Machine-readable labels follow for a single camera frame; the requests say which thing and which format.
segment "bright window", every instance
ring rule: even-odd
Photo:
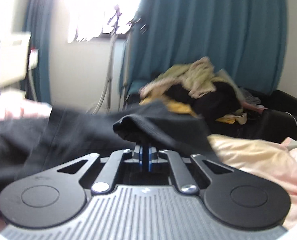
[[[122,13],[119,19],[117,33],[126,33],[130,26],[127,23],[133,19],[141,0],[65,0],[70,12],[68,41],[89,41],[111,33],[115,19],[107,25],[115,14],[114,6],[120,7]]]

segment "curtain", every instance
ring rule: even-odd
[[[270,93],[286,46],[285,0],[141,0],[148,30],[134,27],[129,93],[174,64],[209,56],[237,85]]]
[[[51,103],[49,80],[50,21],[54,0],[29,0],[23,31],[32,33],[31,46],[38,49],[33,79],[38,101]]]

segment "teal curtain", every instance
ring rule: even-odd
[[[49,43],[53,4],[54,0],[29,0],[26,10],[26,20],[23,27],[23,31],[32,33],[31,46],[39,50],[38,65],[37,68],[33,70],[37,100],[49,104],[51,103]]]
[[[129,93],[173,64],[209,56],[237,85],[270,93],[286,46],[285,0],[142,0],[148,30],[134,28]]]

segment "chair backrest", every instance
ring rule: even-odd
[[[14,33],[0,40],[0,88],[24,80],[28,70],[31,33]]]

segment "triangular cutout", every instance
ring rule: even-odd
[[[58,170],[58,172],[75,174],[80,170],[80,168],[82,168],[84,166],[85,163],[87,163],[87,160],[81,160],[77,163],[74,163],[72,165],[66,166],[66,167]]]
[[[203,162],[214,174],[227,174],[233,172],[220,164],[212,163],[207,160],[203,160]]]

